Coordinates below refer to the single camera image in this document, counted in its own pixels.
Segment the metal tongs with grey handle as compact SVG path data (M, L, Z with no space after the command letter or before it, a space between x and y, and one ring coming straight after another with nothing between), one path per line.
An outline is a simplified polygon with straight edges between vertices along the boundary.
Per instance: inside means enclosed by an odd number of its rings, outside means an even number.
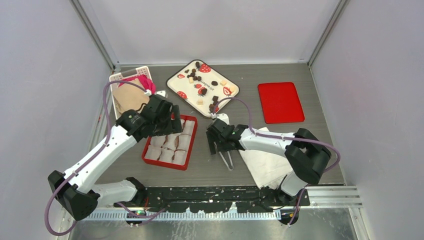
M222 161L224 162L226 168L229 171L233 171L234 170L234 164L233 164L233 160L230 154L229 150L221 150L219 149L219 147L216 145L215 146L218 155L221 157Z

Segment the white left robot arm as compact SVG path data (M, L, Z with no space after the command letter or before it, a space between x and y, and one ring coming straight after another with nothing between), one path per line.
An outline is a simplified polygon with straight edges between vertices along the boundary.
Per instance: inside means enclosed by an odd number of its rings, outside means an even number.
M179 106L161 95L150 96L140 112L130 109L122 113L107 136L83 159L65 172L55 170L48 176L54 198L76 221L85 219L98 207L116 203L141 206L147 192L134 177L99 185L97 180L142 139L182 131Z

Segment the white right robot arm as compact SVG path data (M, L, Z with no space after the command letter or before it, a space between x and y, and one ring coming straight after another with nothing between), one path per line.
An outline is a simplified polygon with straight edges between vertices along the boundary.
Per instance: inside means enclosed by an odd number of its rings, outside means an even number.
M297 194L307 185L320 182L332 157L329 147L307 129L294 133L278 133L254 129L248 125L230 125L214 119L206 129L210 153L261 151L287 159L291 173L280 184L277 198L283 205L291 205Z

